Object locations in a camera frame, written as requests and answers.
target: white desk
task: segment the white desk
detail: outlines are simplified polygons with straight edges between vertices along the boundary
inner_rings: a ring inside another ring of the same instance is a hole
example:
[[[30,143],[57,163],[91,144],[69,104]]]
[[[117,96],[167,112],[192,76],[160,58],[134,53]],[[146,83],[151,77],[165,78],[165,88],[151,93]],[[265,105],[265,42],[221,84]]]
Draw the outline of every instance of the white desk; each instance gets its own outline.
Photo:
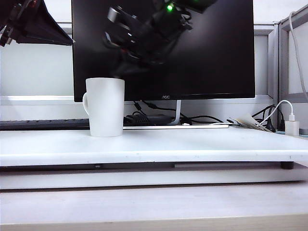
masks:
[[[1,166],[192,161],[308,161],[308,141],[243,128],[0,131]]]
[[[307,231],[308,183],[1,193],[1,231]]]
[[[0,132],[1,165],[308,161],[308,141],[261,131]],[[308,183],[4,191],[2,231],[307,231]]]

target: computer monitor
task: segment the computer monitor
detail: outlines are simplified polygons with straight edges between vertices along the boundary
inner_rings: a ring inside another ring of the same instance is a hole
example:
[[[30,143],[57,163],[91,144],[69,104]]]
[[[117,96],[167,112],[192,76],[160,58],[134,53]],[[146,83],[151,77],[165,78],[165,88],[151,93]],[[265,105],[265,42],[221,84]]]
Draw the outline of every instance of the computer monitor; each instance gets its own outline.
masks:
[[[199,1],[73,0],[75,101],[92,77],[126,101],[254,98],[253,0]]]

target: white cable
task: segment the white cable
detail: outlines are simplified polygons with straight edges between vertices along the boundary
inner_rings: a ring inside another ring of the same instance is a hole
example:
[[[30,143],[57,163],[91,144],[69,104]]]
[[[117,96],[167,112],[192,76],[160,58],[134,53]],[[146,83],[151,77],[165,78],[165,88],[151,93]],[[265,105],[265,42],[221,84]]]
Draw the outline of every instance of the white cable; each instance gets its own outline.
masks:
[[[295,121],[295,116],[294,116],[294,114],[293,114],[293,106],[292,106],[292,104],[291,104],[289,101],[287,101],[287,100],[281,100],[281,101],[279,102],[279,104],[277,104],[277,106],[276,106],[276,108],[274,109],[274,111],[273,111],[268,117],[266,117],[260,124],[263,124],[265,121],[267,121],[267,120],[275,113],[275,111],[277,110],[277,108],[279,107],[279,105],[282,104],[283,102],[290,104],[290,106],[291,106],[291,114],[289,115],[289,120],[290,120],[290,121]]]
[[[295,45],[295,54],[296,54],[296,60],[297,60],[297,65],[298,65],[298,70],[299,70],[300,83],[302,85],[303,93],[304,93],[304,95],[305,95],[305,97],[308,101],[308,94],[307,94],[306,88],[305,88],[302,64],[301,64],[300,59],[299,59],[298,42],[297,42],[295,34],[293,33],[292,15],[294,13],[295,12],[291,12],[290,15],[289,15],[289,23],[290,23],[290,28],[291,28],[290,32],[292,34],[292,37],[293,37],[293,40],[294,40],[294,45]]]

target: keyboard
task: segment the keyboard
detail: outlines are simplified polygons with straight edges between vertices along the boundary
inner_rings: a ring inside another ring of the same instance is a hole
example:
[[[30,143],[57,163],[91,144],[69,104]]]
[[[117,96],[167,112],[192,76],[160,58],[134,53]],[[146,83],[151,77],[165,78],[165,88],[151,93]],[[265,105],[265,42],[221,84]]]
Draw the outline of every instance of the keyboard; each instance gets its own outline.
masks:
[[[166,115],[129,115],[124,117],[123,125],[153,126],[167,125],[172,117]],[[11,130],[88,130],[89,119],[51,119],[51,120],[16,120],[0,121],[0,131]]]
[[[0,121],[1,131],[10,130],[87,130],[89,119]]]

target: white mug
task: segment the white mug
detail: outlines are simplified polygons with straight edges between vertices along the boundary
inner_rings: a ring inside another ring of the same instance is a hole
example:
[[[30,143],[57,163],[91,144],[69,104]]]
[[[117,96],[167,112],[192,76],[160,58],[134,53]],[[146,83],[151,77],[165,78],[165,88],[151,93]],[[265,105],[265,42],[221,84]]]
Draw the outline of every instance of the white mug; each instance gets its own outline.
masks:
[[[114,137],[123,133],[124,80],[88,78],[82,103],[89,116],[90,133],[95,137]]]

